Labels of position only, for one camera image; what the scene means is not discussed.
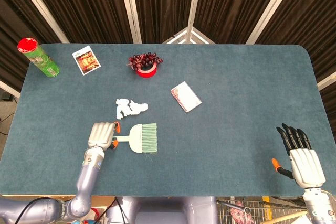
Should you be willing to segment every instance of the blue felt tabletop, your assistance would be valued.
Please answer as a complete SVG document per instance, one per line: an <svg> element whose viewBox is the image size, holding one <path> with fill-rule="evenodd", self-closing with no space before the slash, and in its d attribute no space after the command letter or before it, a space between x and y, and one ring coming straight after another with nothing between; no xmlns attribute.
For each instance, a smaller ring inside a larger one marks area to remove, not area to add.
<svg viewBox="0 0 336 224"><path fill-rule="evenodd" d="M116 99L148 103L121 120L122 135L156 122L158 152L137 154L128 143L107 150L95 195L302 195L276 173L290 168L276 126L310 137L336 193L336 145L307 52L295 45L91 44L101 68L83 76L72 53L87 44L48 44L60 67L48 78L30 64L0 162L0 194L75 194L95 122L116 120ZM127 65L156 52L164 62L152 79ZM184 112L171 89L186 81L203 102Z"/></svg>

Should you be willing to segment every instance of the curtain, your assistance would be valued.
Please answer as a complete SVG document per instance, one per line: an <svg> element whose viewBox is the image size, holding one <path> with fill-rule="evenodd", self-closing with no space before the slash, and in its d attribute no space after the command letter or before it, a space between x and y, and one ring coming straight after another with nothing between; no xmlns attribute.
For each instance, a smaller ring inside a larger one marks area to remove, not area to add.
<svg viewBox="0 0 336 224"><path fill-rule="evenodd" d="M42 43L60 42L31 0L0 0L0 80L21 91L29 60L17 43L33 37Z"/></svg>
<svg viewBox="0 0 336 224"><path fill-rule="evenodd" d="M124 0L43 0L71 43L132 43Z"/></svg>
<svg viewBox="0 0 336 224"><path fill-rule="evenodd" d="M299 44L317 81L336 71L336 0L282 0L258 44Z"/></svg>
<svg viewBox="0 0 336 224"><path fill-rule="evenodd" d="M143 43L162 43L188 26L191 0L135 0Z"/></svg>
<svg viewBox="0 0 336 224"><path fill-rule="evenodd" d="M216 44L244 44L270 0L198 0L194 27Z"/></svg>
<svg viewBox="0 0 336 224"><path fill-rule="evenodd" d="M336 82L322 89L320 93L336 142Z"/></svg>

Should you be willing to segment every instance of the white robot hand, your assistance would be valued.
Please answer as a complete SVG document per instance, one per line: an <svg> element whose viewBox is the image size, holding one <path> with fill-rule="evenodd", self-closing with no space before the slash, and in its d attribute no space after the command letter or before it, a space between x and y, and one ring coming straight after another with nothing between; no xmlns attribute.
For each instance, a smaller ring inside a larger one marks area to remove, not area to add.
<svg viewBox="0 0 336 224"><path fill-rule="evenodd" d="M311 149L307 135L301 129L294 129L282 124L277 127L289 156L292 172L281 167L279 162L272 158L275 170L304 188L303 199L314 224L336 224L335 211L332 209L327 194L321 191L325 181L320 160Z"/></svg>

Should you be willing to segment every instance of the red lid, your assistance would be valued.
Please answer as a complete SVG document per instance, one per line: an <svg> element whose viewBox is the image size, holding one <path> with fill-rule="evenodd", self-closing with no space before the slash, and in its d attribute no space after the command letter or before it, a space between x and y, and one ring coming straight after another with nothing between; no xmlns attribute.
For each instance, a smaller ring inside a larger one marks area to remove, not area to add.
<svg viewBox="0 0 336 224"><path fill-rule="evenodd" d="M37 41L33 38L24 38L20 40L20 42L17 44L17 49L19 52L27 53L32 52L37 47Z"/></svg>

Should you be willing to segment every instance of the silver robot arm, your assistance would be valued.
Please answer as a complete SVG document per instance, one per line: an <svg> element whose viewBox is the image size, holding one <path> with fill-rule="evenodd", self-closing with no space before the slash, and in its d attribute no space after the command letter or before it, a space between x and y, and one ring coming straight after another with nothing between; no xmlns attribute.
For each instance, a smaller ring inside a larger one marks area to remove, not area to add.
<svg viewBox="0 0 336 224"><path fill-rule="evenodd" d="M301 129L282 124L277 127L290 159L292 171L285 170L273 158L274 168L280 174L292 178L303 188L303 199L313 224L336 224L336 213L332 209L329 197L321 191L325 181L320 160L312 150L307 135Z"/></svg>
<svg viewBox="0 0 336 224"><path fill-rule="evenodd" d="M72 222L85 216L91 209L92 190L104 159L104 151L112 145L114 129L119 124L95 123L89 137L89 148L77 181L76 196L67 202L55 199L41 199L32 203L21 216L20 224L49 224L58 220ZM15 224L29 201L15 201L0 198L0 218L6 224Z"/></svg>

